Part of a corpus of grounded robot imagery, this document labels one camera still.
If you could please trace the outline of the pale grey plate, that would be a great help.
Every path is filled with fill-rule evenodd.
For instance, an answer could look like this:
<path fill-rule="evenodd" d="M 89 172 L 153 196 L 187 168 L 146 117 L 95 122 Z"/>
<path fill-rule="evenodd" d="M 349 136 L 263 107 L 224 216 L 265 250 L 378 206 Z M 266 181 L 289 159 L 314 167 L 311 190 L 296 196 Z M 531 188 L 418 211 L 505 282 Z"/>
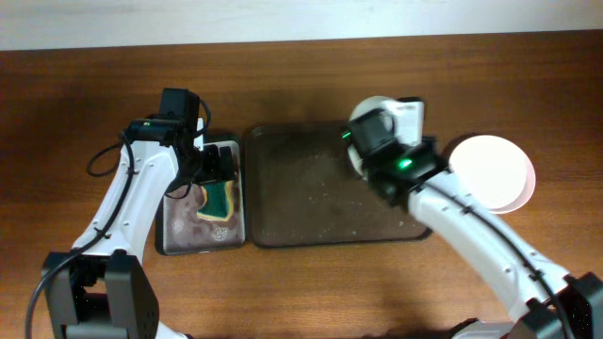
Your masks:
<path fill-rule="evenodd" d="M 399 105 L 393 98 L 373 96 L 353 109 L 342 138 L 350 163 L 361 178 L 366 179 L 368 168 L 396 146 Z"/>

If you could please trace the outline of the white plate with sauce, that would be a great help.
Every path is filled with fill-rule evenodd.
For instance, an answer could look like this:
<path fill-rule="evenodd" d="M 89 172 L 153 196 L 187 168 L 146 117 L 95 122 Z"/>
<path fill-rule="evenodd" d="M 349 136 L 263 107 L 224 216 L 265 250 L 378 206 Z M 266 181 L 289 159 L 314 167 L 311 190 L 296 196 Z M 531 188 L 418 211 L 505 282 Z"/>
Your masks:
<path fill-rule="evenodd" d="M 536 187 L 536 172 L 534 166 L 528 157 L 525 158 L 526 165 L 526 182 L 518 197 L 510 202 L 509 204 L 499 207 L 492 208 L 491 212 L 494 214 L 507 214 L 511 213 L 519 208 L 523 207 L 532 197 Z"/>

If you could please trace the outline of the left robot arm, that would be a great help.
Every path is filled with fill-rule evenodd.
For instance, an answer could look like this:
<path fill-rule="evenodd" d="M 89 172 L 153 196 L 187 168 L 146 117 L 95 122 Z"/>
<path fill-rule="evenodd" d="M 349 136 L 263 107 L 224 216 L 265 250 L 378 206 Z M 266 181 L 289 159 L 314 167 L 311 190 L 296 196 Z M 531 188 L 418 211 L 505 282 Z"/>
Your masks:
<path fill-rule="evenodd" d="M 211 118 L 197 94 L 166 88 L 157 113 L 131 121 L 119 134 L 113 181 L 89 226 L 68 252 L 46 257 L 27 307 L 25 337 L 45 297 L 56 338 L 178 338 L 160 320 L 159 303 L 142 268 L 150 228 L 166 203 L 169 212 L 197 189 L 194 216 L 233 217 L 240 179 L 229 146 L 204 144 Z"/>

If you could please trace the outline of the green and yellow sponge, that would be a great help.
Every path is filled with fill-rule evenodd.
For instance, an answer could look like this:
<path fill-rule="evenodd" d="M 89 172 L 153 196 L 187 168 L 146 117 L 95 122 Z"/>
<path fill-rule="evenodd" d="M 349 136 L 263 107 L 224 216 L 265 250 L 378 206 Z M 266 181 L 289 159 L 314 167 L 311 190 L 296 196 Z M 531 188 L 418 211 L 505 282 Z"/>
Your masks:
<path fill-rule="evenodd" d="M 229 220 L 235 212 L 234 182 L 220 182 L 202 186 L 204 203 L 197 211 L 197 217 L 223 222 Z"/>

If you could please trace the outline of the white plate with red smear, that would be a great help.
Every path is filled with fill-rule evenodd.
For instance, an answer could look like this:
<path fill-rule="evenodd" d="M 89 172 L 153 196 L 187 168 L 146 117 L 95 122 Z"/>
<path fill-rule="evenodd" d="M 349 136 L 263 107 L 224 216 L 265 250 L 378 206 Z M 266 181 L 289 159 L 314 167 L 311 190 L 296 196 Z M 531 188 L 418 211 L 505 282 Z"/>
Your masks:
<path fill-rule="evenodd" d="M 448 162 L 469 192 L 491 211 L 514 201 L 522 191 L 526 157 L 508 139 L 480 135 L 459 143 Z"/>

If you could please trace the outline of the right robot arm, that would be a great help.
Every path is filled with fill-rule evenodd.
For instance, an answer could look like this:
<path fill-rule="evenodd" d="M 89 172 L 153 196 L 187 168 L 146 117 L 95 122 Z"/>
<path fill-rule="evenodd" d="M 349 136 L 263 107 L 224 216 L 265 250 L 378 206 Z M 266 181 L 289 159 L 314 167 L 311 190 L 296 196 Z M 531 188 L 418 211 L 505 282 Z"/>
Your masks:
<path fill-rule="evenodd" d="M 575 278 L 487 211 L 423 136 L 418 97 L 372 96 L 350 114 L 343 140 L 354 169 L 391 206 L 440 234 L 494 291 L 504 323 L 470 318 L 446 338 L 602 339 L 602 281 Z"/>

